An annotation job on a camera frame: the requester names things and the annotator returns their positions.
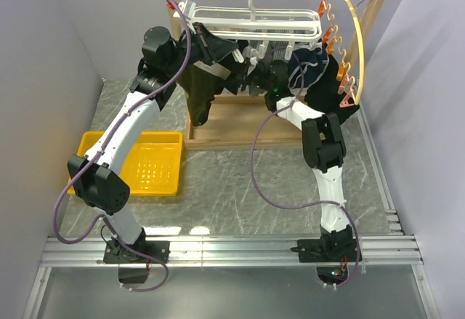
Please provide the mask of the white clip hanger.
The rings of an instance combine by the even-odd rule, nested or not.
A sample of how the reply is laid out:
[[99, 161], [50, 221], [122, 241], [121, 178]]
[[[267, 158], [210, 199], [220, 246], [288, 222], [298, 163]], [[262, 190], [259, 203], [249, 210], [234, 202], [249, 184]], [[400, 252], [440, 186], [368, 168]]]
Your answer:
[[254, 0], [245, 8], [198, 6], [189, 24], [202, 23], [215, 36], [229, 40], [258, 41], [264, 57], [270, 41], [286, 41], [290, 59], [298, 43], [313, 45], [323, 35], [320, 15], [311, 9], [260, 9]]

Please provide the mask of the olive green underwear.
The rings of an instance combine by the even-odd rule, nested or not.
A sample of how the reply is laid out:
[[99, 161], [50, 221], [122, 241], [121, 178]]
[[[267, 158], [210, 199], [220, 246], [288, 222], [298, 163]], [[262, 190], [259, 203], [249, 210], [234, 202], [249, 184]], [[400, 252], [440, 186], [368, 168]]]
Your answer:
[[223, 82], [230, 76], [231, 71], [215, 63], [207, 65], [197, 61], [186, 67], [177, 83], [187, 93], [187, 109], [193, 126], [202, 126], [208, 121], [211, 103], [216, 94], [221, 94]]

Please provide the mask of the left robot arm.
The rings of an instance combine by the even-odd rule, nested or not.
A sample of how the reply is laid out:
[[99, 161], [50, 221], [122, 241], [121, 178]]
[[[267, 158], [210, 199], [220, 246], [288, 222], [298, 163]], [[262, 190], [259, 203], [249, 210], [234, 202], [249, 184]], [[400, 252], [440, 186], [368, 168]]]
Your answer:
[[215, 36], [201, 23], [187, 27], [179, 39], [163, 26], [148, 29], [137, 75], [122, 108], [84, 156], [69, 159], [75, 194], [108, 222], [113, 242], [128, 261], [142, 260], [147, 245], [145, 231], [127, 205], [130, 188], [120, 177], [126, 157], [143, 129], [163, 110], [186, 68], [197, 62], [213, 65], [238, 49], [237, 43]]

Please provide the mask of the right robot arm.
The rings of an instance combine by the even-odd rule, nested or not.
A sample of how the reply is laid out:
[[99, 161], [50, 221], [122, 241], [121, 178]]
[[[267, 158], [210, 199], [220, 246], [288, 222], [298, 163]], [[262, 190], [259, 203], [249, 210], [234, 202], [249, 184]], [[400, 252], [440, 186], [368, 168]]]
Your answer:
[[344, 206], [341, 178], [347, 152], [341, 124], [354, 112], [339, 105], [344, 96], [337, 90], [337, 61], [328, 58], [325, 72], [308, 88], [303, 102], [286, 86], [287, 64], [282, 60], [273, 61], [264, 70], [257, 68], [250, 76], [244, 63], [232, 62], [226, 68], [231, 72], [225, 82], [228, 90], [236, 93], [240, 86], [265, 90], [268, 110], [302, 133], [303, 156], [316, 177], [322, 211], [321, 237], [312, 253], [334, 261], [354, 251], [356, 230]]

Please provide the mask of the navy blue hanging underwear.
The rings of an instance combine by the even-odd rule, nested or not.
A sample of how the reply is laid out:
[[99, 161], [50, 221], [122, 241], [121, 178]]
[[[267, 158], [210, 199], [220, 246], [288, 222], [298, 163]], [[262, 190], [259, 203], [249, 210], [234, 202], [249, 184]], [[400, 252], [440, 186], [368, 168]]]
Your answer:
[[302, 81], [304, 88], [311, 87], [323, 76], [328, 64], [329, 58], [324, 43], [295, 47], [294, 54], [288, 61], [288, 88], [300, 89]]

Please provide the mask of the black hanging shorts left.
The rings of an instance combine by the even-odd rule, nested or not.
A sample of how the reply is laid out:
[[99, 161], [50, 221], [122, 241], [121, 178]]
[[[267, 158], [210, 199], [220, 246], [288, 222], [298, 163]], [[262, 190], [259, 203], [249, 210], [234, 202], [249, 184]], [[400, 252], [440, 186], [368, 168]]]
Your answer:
[[[238, 40], [237, 41], [238, 43], [238, 46], [239, 46], [239, 50], [240, 50], [240, 53], [242, 54], [242, 51], [247, 47], [247, 46], [250, 46], [250, 43], [247, 41], [247, 40]], [[236, 76], [236, 75], [239, 75], [241, 71], [243, 71], [243, 69], [246, 67], [246, 66], [250, 66], [250, 64], [248, 63], [248, 59], [244, 59], [244, 62], [242, 63], [239, 63], [237, 62], [234, 57], [230, 54], [228, 55], [225, 59], [223, 59], [220, 63], [219, 63], [222, 67], [226, 68], [229, 70], [230, 72], [230, 75], [229, 76]], [[216, 87], [215, 89], [215, 95], [218, 95], [218, 94], [221, 94], [223, 93], [223, 91], [225, 90], [224, 88], [224, 85], [223, 85], [223, 82], [225, 81], [223, 79], [220, 79], [220, 82], [219, 82], [219, 85]]]

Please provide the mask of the black hanging shorts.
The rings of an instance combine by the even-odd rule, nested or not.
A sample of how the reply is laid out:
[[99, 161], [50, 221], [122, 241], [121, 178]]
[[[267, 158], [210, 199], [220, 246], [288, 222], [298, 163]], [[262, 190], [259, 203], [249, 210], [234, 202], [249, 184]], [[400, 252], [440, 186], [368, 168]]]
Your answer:
[[[250, 43], [247, 41], [247, 40], [238, 40], [237, 41], [238, 43], [238, 46], [239, 46], [239, 50], [240, 50], [240, 53], [242, 54], [242, 51], [247, 47], [247, 46], [250, 46]], [[237, 62], [234, 57], [230, 54], [228, 55], [225, 59], [223, 59], [220, 63], [219, 63], [222, 67], [226, 68], [229, 70], [230, 72], [230, 75], [229, 76], [236, 76], [236, 75], [239, 75], [241, 71], [243, 71], [243, 69], [246, 67], [246, 66], [250, 66], [250, 64], [248, 63], [248, 59], [244, 59], [244, 62], [242, 63], [239, 63]], [[219, 82], [219, 85], [216, 87], [215, 89], [215, 95], [218, 95], [218, 94], [221, 94], [223, 93], [223, 91], [225, 90], [224, 88], [224, 85], [223, 85], [223, 82], [225, 81], [223, 79], [220, 79], [220, 82]]]
[[340, 85], [340, 82], [336, 80], [338, 69], [338, 62], [330, 55], [325, 73], [315, 84], [308, 88], [304, 101], [314, 110], [323, 113], [335, 113], [338, 116], [339, 123], [343, 124], [360, 109], [360, 106], [355, 105], [348, 108], [339, 106], [346, 94], [338, 93]]

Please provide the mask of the wooden drying rack stand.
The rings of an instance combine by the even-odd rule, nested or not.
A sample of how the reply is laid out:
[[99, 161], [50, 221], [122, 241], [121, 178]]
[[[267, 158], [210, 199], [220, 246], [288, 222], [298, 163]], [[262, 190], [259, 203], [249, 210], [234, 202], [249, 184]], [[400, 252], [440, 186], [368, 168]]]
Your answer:
[[[355, 33], [344, 58], [346, 69], [365, 68], [362, 40], [372, 29], [384, 0], [368, 0], [361, 17], [354, 16]], [[186, 120], [185, 142], [191, 150], [244, 149], [249, 146], [261, 122], [268, 116], [263, 97], [246, 94], [219, 95], [211, 106], [209, 120], [193, 126]], [[263, 129], [258, 148], [287, 148], [300, 143], [296, 128], [274, 118]]]

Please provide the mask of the striped hanging garment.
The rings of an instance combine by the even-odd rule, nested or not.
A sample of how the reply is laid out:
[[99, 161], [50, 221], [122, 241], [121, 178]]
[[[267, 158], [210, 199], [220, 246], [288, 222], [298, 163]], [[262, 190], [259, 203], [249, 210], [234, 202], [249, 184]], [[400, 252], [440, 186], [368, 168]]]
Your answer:
[[286, 49], [289, 43], [286, 41], [270, 41], [267, 45], [266, 51], [262, 61], [270, 63], [274, 60], [288, 62], [289, 58], [286, 57]]

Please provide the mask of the black hanging shorts right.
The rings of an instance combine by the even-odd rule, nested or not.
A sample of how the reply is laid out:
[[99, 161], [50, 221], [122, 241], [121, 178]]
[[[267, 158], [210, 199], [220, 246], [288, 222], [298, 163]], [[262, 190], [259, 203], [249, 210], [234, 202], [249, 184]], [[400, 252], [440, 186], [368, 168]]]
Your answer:
[[335, 113], [338, 116], [339, 123], [343, 124], [360, 109], [360, 106], [355, 105], [348, 108], [339, 106], [346, 94], [338, 93], [340, 85], [340, 82], [336, 80], [338, 69], [338, 62], [330, 55], [325, 73], [315, 84], [308, 88], [304, 101], [314, 110], [323, 113]]

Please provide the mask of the yellow plastic tray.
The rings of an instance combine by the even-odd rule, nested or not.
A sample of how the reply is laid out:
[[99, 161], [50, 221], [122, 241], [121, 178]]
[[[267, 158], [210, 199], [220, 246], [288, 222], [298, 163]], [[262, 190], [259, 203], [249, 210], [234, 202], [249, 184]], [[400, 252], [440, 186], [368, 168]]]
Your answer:
[[121, 208], [133, 195], [175, 196], [182, 133], [142, 132], [138, 138], [86, 132], [68, 161], [66, 188], [91, 207]]

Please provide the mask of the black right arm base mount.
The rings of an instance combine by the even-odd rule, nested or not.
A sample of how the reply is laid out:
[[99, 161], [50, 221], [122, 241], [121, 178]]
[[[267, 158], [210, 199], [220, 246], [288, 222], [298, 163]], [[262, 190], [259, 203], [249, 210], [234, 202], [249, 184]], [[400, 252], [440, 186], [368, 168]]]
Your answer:
[[317, 264], [318, 280], [324, 286], [333, 288], [338, 288], [349, 280], [350, 262], [357, 268], [362, 261], [362, 254], [354, 238], [333, 241], [324, 235], [318, 240], [299, 239], [290, 251], [298, 254], [300, 263]]

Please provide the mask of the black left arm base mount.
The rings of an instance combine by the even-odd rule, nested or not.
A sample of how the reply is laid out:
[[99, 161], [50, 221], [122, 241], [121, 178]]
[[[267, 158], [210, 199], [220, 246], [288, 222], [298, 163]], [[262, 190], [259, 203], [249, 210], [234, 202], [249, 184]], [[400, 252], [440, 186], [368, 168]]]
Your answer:
[[[122, 246], [117, 240], [107, 242], [103, 257], [104, 265], [118, 266], [118, 281], [121, 287], [134, 292], [148, 292], [162, 287], [168, 280], [169, 241], [141, 241]], [[149, 288], [141, 288], [149, 280], [151, 267], [160, 265], [165, 273], [160, 282]]]

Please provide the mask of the aluminium table edge rail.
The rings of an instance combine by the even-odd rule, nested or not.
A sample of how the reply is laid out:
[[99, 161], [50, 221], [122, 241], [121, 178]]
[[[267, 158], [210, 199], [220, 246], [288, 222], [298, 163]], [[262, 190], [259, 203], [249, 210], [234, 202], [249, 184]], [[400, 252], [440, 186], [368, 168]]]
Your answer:
[[295, 252], [297, 235], [173, 235], [154, 291], [132, 293], [103, 262], [103, 242], [48, 241], [25, 318], [426, 318], [422, 258], [392, 204], [385, 235], [363, 233], [363, 258], [340, 288]]

